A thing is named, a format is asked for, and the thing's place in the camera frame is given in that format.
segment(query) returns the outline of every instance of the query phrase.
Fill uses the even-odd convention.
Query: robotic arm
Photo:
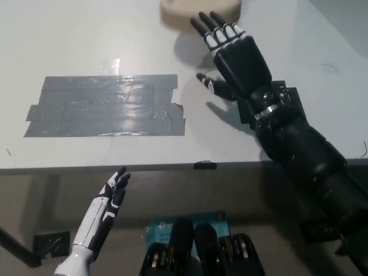
[[[123,167],[106,182],[92,200],[76,233],[71,254],[60,264],[55,276],[89,276],[93,263],[105,242],[125,195],[130,174]]]
[[[301,194],[319,203],[343,234],[349,257],[368,275],[367,191],[349,173],[337,149],[273,90],[270,70],[254,39],[215,12],[199,16],[208,29],[195,19],[191,24],[204,38],[225,82],[203,74],[197,78],[223,99],[247,104],[266,154],[284,168]]]

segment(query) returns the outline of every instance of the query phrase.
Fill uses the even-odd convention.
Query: gray duct tape
[[[150,103],[169,104],[172,89],[160,90],[43,90],[39,105],[64,105],[70,102],[86,104]]]
[[[24,137],[183,136],[185,119],[30,122]]]
[[[126,83],[151,84],[155,89],[178,88],[177,75],[47,76],[42,90],[122,89]]]
[[[48,76],[25,137],[184,135],[176,75]]]
[[[68,103],[62,106],[32,105],[27,121],[64,120],[127,120],[155,118],[183,118],[183,107],[174,103],[153,105],[151,103],[90,104]]]

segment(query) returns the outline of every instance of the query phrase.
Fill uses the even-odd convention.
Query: white robotic forearm
[[[89,266],[98,256],[124,199],[130,174],[126,168],[115,172],[95,199],[92,200],[76,233],[69,257],[61,263],[54,276],[89,276]]]

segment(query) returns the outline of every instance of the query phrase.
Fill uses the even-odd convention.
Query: black wire
[[[366,147],[366,153],[365,153],[365,154],[363,154],[363,155],[361,156],[361,158],[363,158],[364,156],[366,156],[366,155],[367,155],[367,153],[368,153],[367,144],[366,144],[366,142],[365,142],[365,141],[364,141],[364,146]]]
[[[207,73],[210,73],[211,71],[214,71],[216,69],[211,69],[211,70],[208,70],[206,73],[205,73],[205,76],[207,76]]]

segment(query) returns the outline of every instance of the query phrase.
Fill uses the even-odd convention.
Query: white fingertip
[[[240,35],[241,33],[244,33],[244,30],[242,30],[242,28],[239,27],[238,24],[233,24],[232,27],[233,27],[233,29],[234,29],[234,31],[237,35]]]
[[[229,25],[224,28],[224,31],[230,39],[236,36],[236,33]]]
[[[215,30],[214,32],[214,35],[216,36],[217,40],[222,43],[222,42],[226,42],[227,41],[227,38],[226,36],[222,33],[221,30],[217,29]]]
[[[214,88],[213,88],[213,83],[212,83],[212,80],[210,80],[210,82],[208,83],[208,90],[214,94]]]
[[[210,34],[205,36],[205,41],[209,48],[215,48],[219,46],[216,40]]]

